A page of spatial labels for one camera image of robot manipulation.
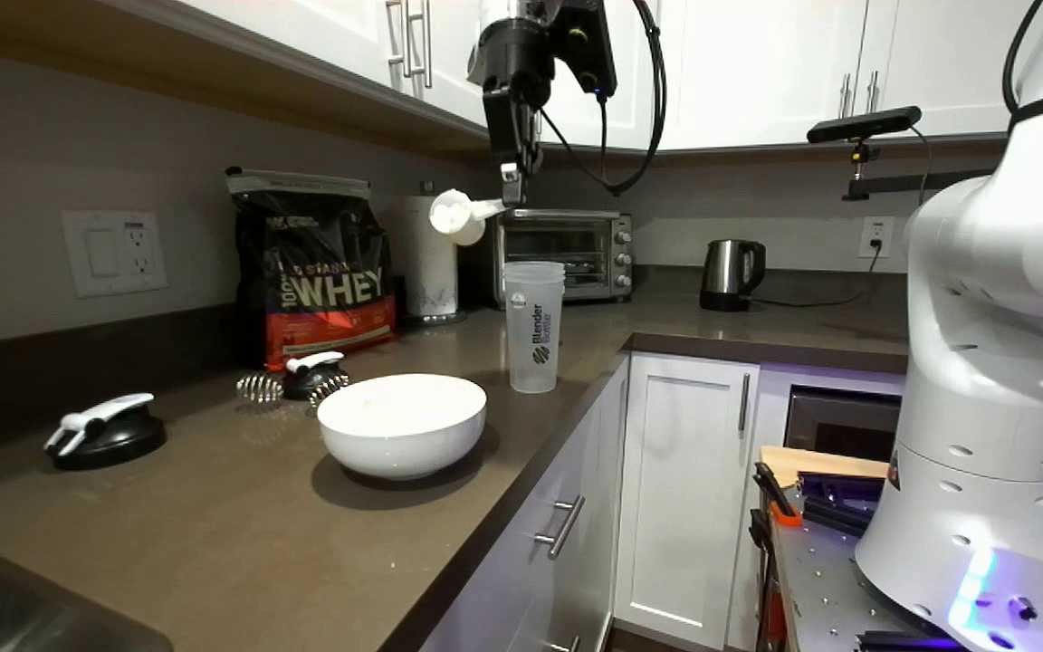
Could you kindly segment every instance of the protein powder bag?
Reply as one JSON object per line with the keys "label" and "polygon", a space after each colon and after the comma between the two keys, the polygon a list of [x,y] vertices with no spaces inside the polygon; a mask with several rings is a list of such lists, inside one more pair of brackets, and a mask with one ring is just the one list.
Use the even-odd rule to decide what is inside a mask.
{"label": "protein powder bag", "polygon": [[233,167],[226,190],[235,305],[269,371],[281,371],[288,356],[392,336],[392,252],[367,179]]}

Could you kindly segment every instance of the gray countertop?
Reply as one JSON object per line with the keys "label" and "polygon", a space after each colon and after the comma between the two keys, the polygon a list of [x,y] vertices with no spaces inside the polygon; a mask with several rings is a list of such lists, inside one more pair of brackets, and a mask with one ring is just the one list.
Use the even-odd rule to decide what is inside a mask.
{"label": "gray countertop", "polygon": [[773,274],[759,297],[823,309],[700,310],[695,271],[651,271],[630,305],[563,309],[560,379],[537,397],[508,388],[499,310],[350,356],[350,377],[427,370],[488,390],[475,455],[418,485],[341,470],[304,405],[243,409],[233,377],[154,397],[170,440],[134,462],[56,473],[36,429],[0,444],[0,554],[184,652],[376,649],[525,490],[624,346],[906,364],[899,278]]}

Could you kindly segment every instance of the kitchen sink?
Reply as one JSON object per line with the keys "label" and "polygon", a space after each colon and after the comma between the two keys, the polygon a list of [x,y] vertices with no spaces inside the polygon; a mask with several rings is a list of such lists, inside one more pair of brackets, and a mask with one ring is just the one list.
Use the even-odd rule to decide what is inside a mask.
{"label": "kitchen sink", "polygon": [[170,652],[170,641],[0,556],[0,652]]}

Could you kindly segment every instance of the white robot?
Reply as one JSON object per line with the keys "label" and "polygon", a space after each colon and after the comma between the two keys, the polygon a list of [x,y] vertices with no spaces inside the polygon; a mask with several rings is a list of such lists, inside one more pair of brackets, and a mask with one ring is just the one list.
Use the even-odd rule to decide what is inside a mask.
{"label": "white robot", "polygon": [[907,346],[855,562],[968,649],[1043,652],[1043,44],[998,169],[907,221]]}

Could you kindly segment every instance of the white bowl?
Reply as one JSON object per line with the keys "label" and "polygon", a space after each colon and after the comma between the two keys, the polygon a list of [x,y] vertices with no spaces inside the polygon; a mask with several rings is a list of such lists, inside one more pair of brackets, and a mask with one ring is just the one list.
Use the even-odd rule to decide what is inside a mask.
{"label": "white bowl", "polygon": [[333,390],[315,420],[338,462],[409,480],[475,449],[485,427],[485,390],[438,371],[371,377]]}

